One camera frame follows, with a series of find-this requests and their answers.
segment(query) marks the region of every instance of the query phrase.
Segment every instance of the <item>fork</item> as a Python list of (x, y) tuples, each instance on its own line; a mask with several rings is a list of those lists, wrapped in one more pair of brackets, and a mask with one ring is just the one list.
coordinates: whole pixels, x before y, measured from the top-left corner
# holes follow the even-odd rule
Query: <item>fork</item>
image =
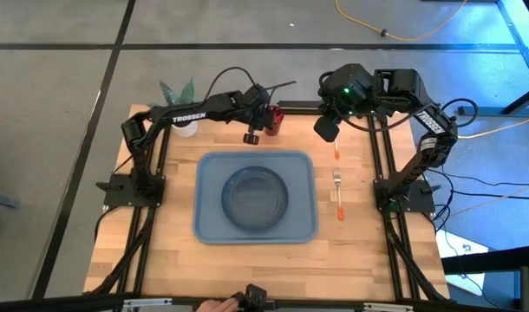
[(342, 184), (342, 171), (340, 167), (334, 168), (334, 184), (336, 184), (337, 190), (337, 219), (342, 221), (343, 217), (343, 208), (342, 208), (342, 194), (340, 193), (340, 184)]

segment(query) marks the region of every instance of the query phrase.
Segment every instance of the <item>person's hand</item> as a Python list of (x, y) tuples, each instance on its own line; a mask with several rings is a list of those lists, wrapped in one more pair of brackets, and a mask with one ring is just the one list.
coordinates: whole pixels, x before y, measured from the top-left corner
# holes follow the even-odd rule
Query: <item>person's hand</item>
[(224, 302), (207, 300), (199, 306), (197, 312), (234, 312), (238, 310), (238, 301), (230, 298)]

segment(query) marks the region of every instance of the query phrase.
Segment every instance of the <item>power cord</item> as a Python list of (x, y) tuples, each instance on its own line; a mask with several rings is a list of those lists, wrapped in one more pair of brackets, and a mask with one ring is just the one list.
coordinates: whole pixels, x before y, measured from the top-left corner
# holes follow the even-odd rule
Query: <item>power cord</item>
[(399, 40), (399, 41), (404, 41), (404, 42), (415, 42), (415, 41), (419, 41), (423, 38), (426, 38), (428, 36), (431, 36), (432, 34), (434, 34), (436, 31), (440, 30), (442, 27), (444, 27), (444, 25), (449, 22), (452, 17), (454, 17), (454, 15), (459, 12), (459, 10), (461, 10), (461, 8), (465, 5), (465, 3), (467, 3), (467, 0), (463, 0), (463, 2), (461, 2), (460, 6), (457, 8), (457, 10), (454, 11), (454, 13), (450, 14), (440, 25), (436, 26), (434, 29), (430, 30), (428, 33), (426, 34), (423, 34), (423, 35), (420, 35), (420, 36), (417, 36), (417, 37), (410, 37), (410, 38), (405, 38), (405, 37), (399, 37), (399, 36), (395, 36), (395, 35), (392, 35), (392, 34), (389, 34), (388, 31), (386, 29), (378, 29), (376, 27), (373, 27), (363, 21), (360, 21), (354, 17), (351, 17), (347, 14), (345, 14), (342, 9), (340, 8), (340, 3), (339, 3), (339, 0), (336, 0), (336, 9), (338, 11), (338, 13), (340, 13), (343, 17), (349, 19), (351, 22), (355, 22), (355, 23), (358, 23), (368, 29), (371, 29), (371, 30), (374, 30), (375, 32), (377, 32), (380, 36), (387, 36), (387, 37), (390, 37), (392, 39), (396, 39), (396, 40)]
[(509, 125), (509, 126), (499, 127), (499, 128), (494, 129), (494, 130), (486, 131), (486, 132), (484, 132), (484, 133), (477, 133), (477, 134), (473, 134), (473, 135), (460, 135), (458, 138), (459, 138), (459, 139), (474, 139), (474, 138), (481, 137), (481, 136), (483, 136), (483, 135), (488, 135), (488, 134), (492, 134), (492, 133), (497, 133), (498, 131), (506, 130), (506, 129), (509, 129), (510, 127), (516, 127), (516, 126), (519, 126), (519, 125), (524, 125), (524, 124), (526, 124), (527, 122), (529, 122), (529, 119), (527, 119), (527, 120), (523, 120), (523, 121), (521, 121), (521, 122), (518, 122), (518, 123), (516, 123), (516, 124), (512, 124), (512, 125)]
[[(461, 264), (461, 259), (459, 259), (459, 253), (457, 252), (457, 250), (449, 243), (449, 241), (447, 240), (447, 230), (446, 230), (446, 225), (444, 224), (443, 225), (444, 227), (444, 237), (446, 239), (446, 244), (449, 246), (449, 248), (451, 248), (452, 250), (454, 250), (454, 253), (455, 255), (458, 257), (458, 262), (459, 262), (459, 266), (461, 267), (461, 272), (464, 271), (463, 270), (463, 265)], [(481, 286), (479, 286), (478, 283), (476, 283), (475, 281), (473, 281), (473, 279), (471, 277), (469, 277), (467, 274), (462, 274), (464, 277), (466, 277), (469, 281), (471, 281), (476, 287), (479, 288), (480, 290), (480, 293), (482, 294), (482, 296), (484, 297), (484, 300), (486, 300), (488, 303), (492, 304), (496, 309), (500, 309), (500, 307), (491, 302), (490, 300), (488, 300), (486, 294), (484, 293), (484, 291), (482, 290)]]

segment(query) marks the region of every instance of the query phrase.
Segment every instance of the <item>gray floor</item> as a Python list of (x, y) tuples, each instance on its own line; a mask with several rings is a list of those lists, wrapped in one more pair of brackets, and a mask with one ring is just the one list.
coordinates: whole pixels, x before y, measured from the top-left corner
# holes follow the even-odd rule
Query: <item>gray floor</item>
[[(112, 43), (126, 4), (121, 0), (37, 1), (35, 5), (26, 0), (0, 1), (0, 42)], [(340, 4), (348, 14), (397, 29), (393, 32), (402, 36), (432, 28), (457, 5), (415, 0), (342, 0)], [(510, 12), (521, 14), (523, 9)], [(528, 22), (523, 19), (521, 23), (529, 30)], [(125, 41), (391, 42), (343, 19), (333, 1), (322, 0), (266, 4), (257, 0), (139, 1)], [(426, 42), (513, 43), (513, 39), (494, 4), (470, 3)], [(107, 51), (0, 51), (0, 192), (22, 203), (17, 210), (0, 207), (0, 301), (29, 295), (108, 57)], [(81, 293), (103, 198), (95, 182), (107, 180), (113, 169), (121, 138), (119, 125), (127, 118), (129, 106), (163, 101), (158, 80), (179, 88), (193, 77), (196, 98), (200, 99), (221, 69), (238, 65), (264, 85), (297, 80), (297, 85), (279, 89), (275, 100), (312, 100), (317, 98), (317, 77), (346, 62), (360, 62), (369, 70), (415, 68), (429, 95), (439, 102), (469, 97), (481, 106), (504, 107), (529, 90), (529, 69), (521, 55), (511, 51), (122, 51), (48, 296)], [(247, 87), (240, 73), (226, 77), (215, 91)], [(482, 118), (462, 134), (519, 120)], [(416, 125), (413, 131), (416, 139), (424, 133)], [(529, 182), (529, 124), (482, 139), (461, 140), (446, 171), (490, 181)], [(437, 202), (444, 201), (446, 182), (434, 175), (428, 177), (444, 185), (435, 194)], [(465, 192), (514, 190), (488, 189), (466, 180), (455, 179), (454, 183)], [(458, 211), (484, 200), (488, 198), (456, 195), (453, 208)], [(494, 249), (528, 245), (529, 202), (510, 200), (463, 213), (450, 219), (447, 228)], [(496, 290), (490, 295), (505, 297), (502, 294), (509, 293), (508, 289)]]

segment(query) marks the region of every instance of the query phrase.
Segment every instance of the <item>wooden tabletop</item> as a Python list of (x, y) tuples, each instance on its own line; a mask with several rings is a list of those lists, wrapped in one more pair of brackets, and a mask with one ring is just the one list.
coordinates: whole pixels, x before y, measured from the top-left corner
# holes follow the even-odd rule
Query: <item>wooden tabletop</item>
[[(135, 105), (130, 113), (142, 110), (147, 107)], [(369, 134), (342, 124), (337, 138), (341, 158), (335, 160), (333, 144), (325, 143), (313, 131), (316, 119), (285, 116), (279, 135), (269, 137), (262, 133), (258, 146), (242, 142), (247, 126), (236, 122), (226, 125), (201, 120), (199, 131), (192, 138), (171, 135), (164, 167), (166, 190), (155, 216), (143, 295), (226, 297), (254, 283), (276, 299), (394, 300), (386, 238), (373, 196), (375, 168)], [(358, 122), (366, 127), (365, 120)], [(402, 124), (390, 134), (395, 163), (401, 169), (415, 154), (409, 124)], [(378, 135), (378, 139), (382, 148), (382, 136)], [(317, 237), (307, 244), (201, 243), (192, 228), (198, 160), (216, 151), (283, 149), (300, 150), (312, 159), (317, 187)], [(128, 156), (122, 141), (117, 164)], [(342, 168), (342, 222), (336, 217), (332, 178), (335, 166)], [(129, 169), (128, 164), (121, 172)], [(85, 290), (98, 286), (120, 259), (131, 216), (132, 208), (124, 207), (102, 221)], [(448, 296), (432, 225), (421, 214), (406, 216), (415, 261), (438, 291)], [(134, 259), (127, 289), (133, 288), (136, 264)], [(401, 259), (399, 267), (403, 293), (410, 296)]]

